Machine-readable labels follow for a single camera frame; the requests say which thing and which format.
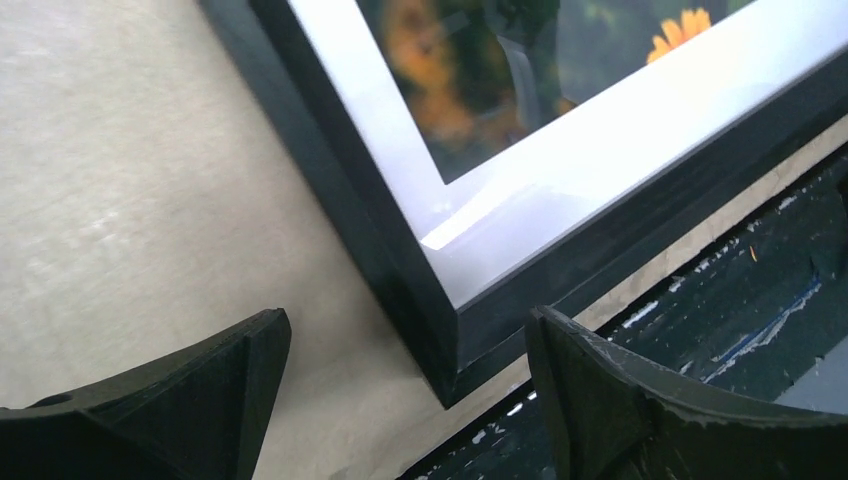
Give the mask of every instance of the yellow flower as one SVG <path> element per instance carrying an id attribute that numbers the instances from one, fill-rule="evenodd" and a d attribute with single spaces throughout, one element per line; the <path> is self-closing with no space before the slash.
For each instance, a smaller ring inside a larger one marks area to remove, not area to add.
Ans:
<path id="1" fill-rule="evenodd" d="M 696 35 L 705 32 L 712 26 L 712 23 L 710 22 L 709 12 L 703 8 L 699 8 L 694 12 L 692 10 L 683 10 L 683 13 L 680 15 L 679 24 L 672 19 L 668 19 L 661 26 L 665 38 L 654 35 L 654 51 L 648 54 L 648 63 L 683 45 Z"/>

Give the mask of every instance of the framed photo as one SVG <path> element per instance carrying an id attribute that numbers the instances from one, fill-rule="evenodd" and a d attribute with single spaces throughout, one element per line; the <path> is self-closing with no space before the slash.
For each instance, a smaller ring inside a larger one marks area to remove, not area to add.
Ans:
<path id="1" fill-rule="evenodd" d="M 577 314 L 848 112 L 840 0 L 250 3 L 314 122 L 287 145 L 445 406 L 531 307 Z"/>

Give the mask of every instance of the scratched black edge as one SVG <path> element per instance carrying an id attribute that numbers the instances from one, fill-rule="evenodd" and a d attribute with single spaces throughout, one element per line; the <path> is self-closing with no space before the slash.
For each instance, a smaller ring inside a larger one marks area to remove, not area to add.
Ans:
<path id="1" fill-rule="evenodd" d="M 754 212 L 747 215 L 739 221 L 734 227 L 726 233 L 719 236 L 713 243 L 705 247 L 692 260 L 686 262 L 674 273 L 658 282 L 654 287 L 645 292 L 642 296 L 631 303 L 621 313 L 616 315 L 610 322 L 601 327 L 597 333 L 604 337 L 609 337 L 612 341 L 624 345 L 626 341 L 632 338 L 629 335 L 621 335 L 622 325 L 633 317 L 634 314 L 643 309 L 647 304 L 656 301 L 657 298 L 666 296 L 669 288 L 679 281 L 680 277 L 690 276 L 689 280 L 694 281 L 697 276 L 698 267 L 705 259 L 714 259 L 719 252 L 726 247 L 733 248 L 735 240 L 744 236 L 748 232 L 748 226 L 758 222 L 765 216 L 773 214 L 780 205 L 789 198 L 798 198 L 806 194 L 814 195 L 815 188 L 829 188 L 842 183 L 841 193 L 845 193 L 848 188 L 844 186 L 845 179 L 843 176 L 848 171 L 848 145 L 837 149 L 833 154 L 822 160 L 819 164 L 813 166 L 809 171 L 801 175 L 795 182 L 786 187 L 778 195 L 766 201 L 757 208 Z M 794 210 L 799 208 L 802 203 L 799 201 L 795 206 L 789 205 L 785 209 L 785 214 L 791 215 Z M 748 233 L 762 233 L 759 230 Z M 748 248 L 748 244 L 738 242 L 743 248 Z M 632 329 L 628 329 L 629 333 L 638 332 L 640 328 L 644 328 L 649 322 L 637 324 Z M 527 468 L 523 473 L 538 473 L 546 471 L 546 468 L 553 468 L 552 452 L 547 438 L 547 432 L 544 431 L 542 423 L 542 413 L 538 401 L 530 401 L 528 397 L 533 393 L 532 381 L 528 381 L 512 393 L 507 395 L 502 401 L 498 402 L 494 407 L 486 411 L 468 426 L 463 428 L 453 437 L 438 446 L 427 456 L 422 458 L 415 465 L 410 467 L 400 478 L 402 479 L 420 479 L 427 480 L 447 480 L 456 478 L 477 478 L 468 477 L 465 474 L 474 473 L 471 471 L 475 467 L 476 459 L 481 455 L 491 452 L 497 447 L 496 442 L 503 442 L 504 436 L 517 436 L 519 440 L 528 442 L 531 448 L 535 448 L 535 452 L 531 457 L 538 460 L 540 463 Z M 512 416 L 507 416 L 507 413 L 512 411 L 518 404 L 522 404 L 523 408 Z M 492 433 L 492 426 L 496 425 L 504 430 L 500 434 Z M 480 432 L 486 432 L 486 435 L 479 438 L 477 443 L 474 443 L 474 438 L 478 437 Z M 509 459 L 504 459 L 504 464 L 508 464 Z M 498 476 L 491 478 L 509 478 L 502 477 L 505 474 L 503 470 L 497 470 Z"/>
<path id="2" fill-rule="evenodd" d="M 286 0 L 250 0 L 256 15 L 247 3 L 200 1 L 446 408 L 524 353 L 533 305 L 571 315 L 587 307 L 848 112 L 848 91 L 832 86 L 848 76 L 848 53 L 840 52 L 456 310 Z"/>

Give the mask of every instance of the picture frame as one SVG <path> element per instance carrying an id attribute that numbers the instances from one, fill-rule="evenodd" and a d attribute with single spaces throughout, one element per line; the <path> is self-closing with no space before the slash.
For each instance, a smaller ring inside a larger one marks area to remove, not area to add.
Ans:
<path id="1" fill-rule="evenodd" d="M 755 0 L 445 174 L 356 0 L 249 3 L 286 145 L 445 407 L 523 354 L 533 306 L 576 315 L 848 113 L 848 5 Z"/>

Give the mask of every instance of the table surface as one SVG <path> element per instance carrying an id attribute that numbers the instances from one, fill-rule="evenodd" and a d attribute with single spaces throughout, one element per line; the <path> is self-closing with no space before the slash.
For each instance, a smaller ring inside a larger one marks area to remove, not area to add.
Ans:
<path id="1" fill-rule="evenodd" d="M 846 139 L 843 119 L 578 320 L 605 322 Z M 195 2 L 0 1 L 0 145 L 0 405 L 284 307 L 256 478 L 391 478 L 528 377 L 519 360 L 442 410 Z"/>

